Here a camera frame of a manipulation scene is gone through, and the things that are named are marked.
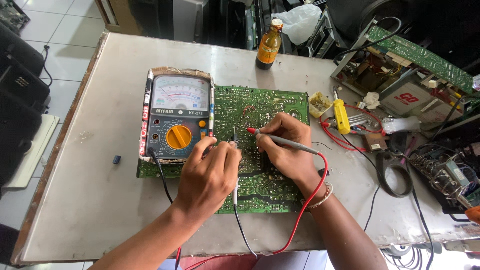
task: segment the workbench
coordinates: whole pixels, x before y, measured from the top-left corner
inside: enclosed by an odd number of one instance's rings
[[[279,54],[270,70],[255,68],[255,51],[108,33],[96,52],[68,113],[51,158],[25,218],[12,260],[17,264],[99,259],[134,235],[170,203],[160,178],[135,177],[138,140],[147,71],[158,66],[209,72],[215,83],[264,89],[321,91],[332,99],[338,83],[330,78],[331,60]],[[348,104],[360,97],[348,89],[339,92]],[[326,113],[333,115],[332,110]],[[313,147],[330,164],[327,181],[335,195],[365,225],[378,186],[376,172],[358,152],[332,142],[317,119],[311,117]],[[348,135],[354,144],[360,138]],[[112,164],[115,155],[119,165]],[[315,158],[317,169],[324,167]],[[427,188],[413,177],[434,241],[480,236],[471,222],[455,222]],[[168,179],[172,197],[178,180]],[[254,251],[284,246],[297,213],[240,214]],[[412,195],[398,199],[379,190],[367,229],[379,247],[425,243]],[[324,245],[310,213],[304,213],[288,250],[319,250]],[[248,249],[233,214],[211,216],[182,246],[182,255],[245,254]]]

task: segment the multimeter display scale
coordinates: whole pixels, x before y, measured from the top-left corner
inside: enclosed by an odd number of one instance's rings
[[[148,138],[160,159],[184,159],[207,134],[210,82],[188,75],[154,78]]]

